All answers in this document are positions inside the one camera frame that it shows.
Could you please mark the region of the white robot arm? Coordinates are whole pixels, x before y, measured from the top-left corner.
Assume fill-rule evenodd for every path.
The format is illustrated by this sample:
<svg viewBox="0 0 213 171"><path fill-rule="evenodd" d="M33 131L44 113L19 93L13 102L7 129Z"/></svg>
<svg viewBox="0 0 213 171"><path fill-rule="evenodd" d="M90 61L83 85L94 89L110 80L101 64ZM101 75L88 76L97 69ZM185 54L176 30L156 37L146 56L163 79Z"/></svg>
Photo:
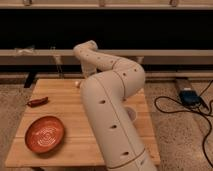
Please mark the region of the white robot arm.
<svg viewBox="0 0 213 171"><path fill-rule="evenodd" d="M94 41L74 47L85 80L81 99L108 171L157 171L123 101L145 83L140 64L98 51Z"/></svg>

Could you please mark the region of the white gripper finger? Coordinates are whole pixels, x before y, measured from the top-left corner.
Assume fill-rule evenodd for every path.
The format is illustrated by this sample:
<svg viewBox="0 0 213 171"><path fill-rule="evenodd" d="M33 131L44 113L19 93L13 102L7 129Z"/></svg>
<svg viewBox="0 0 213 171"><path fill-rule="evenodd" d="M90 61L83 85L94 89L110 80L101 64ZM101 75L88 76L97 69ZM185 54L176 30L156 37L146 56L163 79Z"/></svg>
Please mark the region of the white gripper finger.
<svg viewBox="0 0 213 171"><path fill-rule="evenodd" d="M75 82L75 86L76 86L77 88L80 88L80 86L81 86L81 81L76 81L76 82Z"/></svg>

